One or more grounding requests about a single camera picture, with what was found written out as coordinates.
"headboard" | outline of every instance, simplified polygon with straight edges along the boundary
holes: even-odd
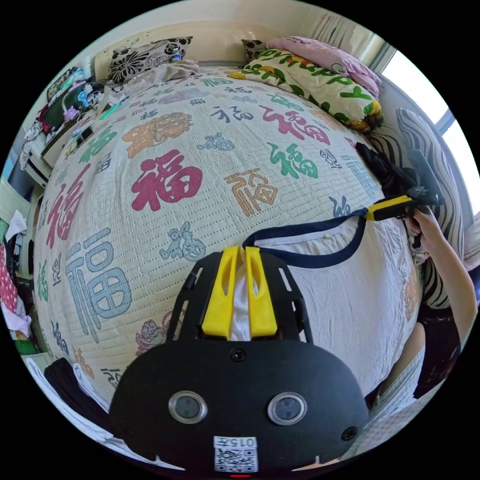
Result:
[[[95,55],[93,68],[97,80],[106,79],[115,49],[141,46],[158,40],[176,37],[193,37],[185,55],[186,59],[203,62],[239,62],[239,65],[242,65],[245,63],[242,39],[257,39],[267,42],[284,34],[284,32],[252,23],[218,20],[174,23],[135,33],[110,45]]]

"striped cushion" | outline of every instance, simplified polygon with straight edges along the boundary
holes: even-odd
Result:
[[[385,121],[368,136],[372,146],[386,155],[386,157],[398,167],[412,168],[409,160],[409,149],[400,133],[396,112],[387,108],[384,112]],[[430,254],[423,247],[414,248],[415,235],[407,229],[409,247],[413,263],[416,267],[424,264]]]
[[[469,272],[480,266],[480,211],[465,232],[463,264]]]
[[[432,211],[441,231],[459,258],[464,258],[464,226],[459,192],[452,170],[448,164],[437,137],[429,125],[416,113],[397,108],[396,116],[408,149],[420,150],[435,174],[444,197],[444,205],[435,206]],[[425,264],[423,301],[433,309],[450,306],[442,279],[431,258]]]
[[[384,123],[373,130],[368,139],[378,152],[383,152],[398,167],[412,167],[409,161],[409,149],[399,133],[396,122]]]

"label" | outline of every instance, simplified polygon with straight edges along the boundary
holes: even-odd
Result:
[[[215,471],[252,473],[259,471],[257,439],[254,436],[214,436]]]

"mattress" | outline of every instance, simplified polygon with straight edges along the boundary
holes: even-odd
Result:
[[[34,249],[39,322],[52,353],[82,365],[108,402],[125,368],[164,341],[198,259],[383,198],[355,150],[368,143],[361,135],[232,70],[202,66],[95,119],[47,185]],[[418,275],[412,264],[398,292],[411,318]]]

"pink pillow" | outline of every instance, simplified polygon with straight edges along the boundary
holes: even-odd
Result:
[[[282,36],[266,43],[267,49],[288,50],[294,55],[337,74],[350,77],[377,100],[382,81],[361,61],[339,48],[302,36]]]

